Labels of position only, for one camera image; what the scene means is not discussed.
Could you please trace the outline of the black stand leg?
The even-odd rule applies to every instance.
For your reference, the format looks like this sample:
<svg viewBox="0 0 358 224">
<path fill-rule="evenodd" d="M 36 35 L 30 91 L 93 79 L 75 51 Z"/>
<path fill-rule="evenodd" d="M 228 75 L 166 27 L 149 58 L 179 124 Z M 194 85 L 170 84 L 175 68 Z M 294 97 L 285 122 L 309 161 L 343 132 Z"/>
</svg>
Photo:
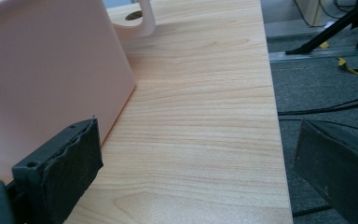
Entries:
<svg viewBox="0 0 358 224">
<path fill-rule="evenodd" d="M 336 35 L 338 32 L 346 28 L 351 23 L 358 21 L 358 5 L 349 11 L 342 18 L 338 19 L 324 31 L 316 35 L 309 42 L 305 43 L 297 49 L 288 50 L 285 52 L 286 55 L 297 55 L 297 54 L 308 54 L 311 53 L 314 49 L 320 46 L 324 41 L 328 40 L 332 36 Z"/>
</svg>

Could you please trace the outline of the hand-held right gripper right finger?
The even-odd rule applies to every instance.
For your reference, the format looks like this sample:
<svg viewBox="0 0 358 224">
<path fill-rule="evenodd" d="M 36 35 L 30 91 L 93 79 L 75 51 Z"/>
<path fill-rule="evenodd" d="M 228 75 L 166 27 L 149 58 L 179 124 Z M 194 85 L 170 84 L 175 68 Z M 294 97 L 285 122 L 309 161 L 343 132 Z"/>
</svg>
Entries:
<svg viewBox="0 0 358 224">
<path fill-rule="evenodd" d="M 301 121 L 294 170 L 351 224 L 358 224 L 358 137 L 317 120 Z"/>
</svg>

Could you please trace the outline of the metal floor rail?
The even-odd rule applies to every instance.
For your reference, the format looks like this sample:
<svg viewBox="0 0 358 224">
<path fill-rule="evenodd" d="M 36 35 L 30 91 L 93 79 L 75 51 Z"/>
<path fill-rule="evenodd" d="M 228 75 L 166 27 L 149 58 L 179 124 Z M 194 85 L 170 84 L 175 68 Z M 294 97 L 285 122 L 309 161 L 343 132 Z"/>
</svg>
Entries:
<svg viewBox="0 0 358 224">
<path fill-rule="evenodd" d="M 356 47 L 343 47 L 331 49 L 316 49 L 310 53 L 289 55 L 286 52 L 271 52 L 268 55 L 271 63 L 283 63 L 291 61 L 302 61 L 322 58 L 339 58 L 358 55 Z"/>
</svg>

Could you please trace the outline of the pink plastic basket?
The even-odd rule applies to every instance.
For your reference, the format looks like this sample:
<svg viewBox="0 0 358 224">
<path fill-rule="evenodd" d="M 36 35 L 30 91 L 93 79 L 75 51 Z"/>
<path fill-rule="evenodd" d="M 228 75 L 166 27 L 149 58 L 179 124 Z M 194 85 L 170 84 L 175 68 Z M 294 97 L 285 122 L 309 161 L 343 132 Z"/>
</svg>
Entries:
<svg viewBox="0 0 358 224">
<path fill-rule="evenodd" d="M 111 22 L 103 0 L 0 0 L 0 178 L 72 123 L 96 117 L 106 138 L 135 80 L 123 41 L 156 28 Z"/>
</svg>

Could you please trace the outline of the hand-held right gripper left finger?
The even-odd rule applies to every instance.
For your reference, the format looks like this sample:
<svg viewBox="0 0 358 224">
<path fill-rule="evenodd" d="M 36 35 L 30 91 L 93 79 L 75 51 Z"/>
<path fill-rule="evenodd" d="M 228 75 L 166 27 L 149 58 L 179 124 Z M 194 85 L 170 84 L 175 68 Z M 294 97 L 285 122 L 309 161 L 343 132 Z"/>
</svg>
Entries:
<svg viewBox="0 0 358 224">
<path fill-rule="evenodd" d="M 62 224 L 103 167 L 98 120 L 53 136 L 12 167 L 20 224 Z"/>
</svg>

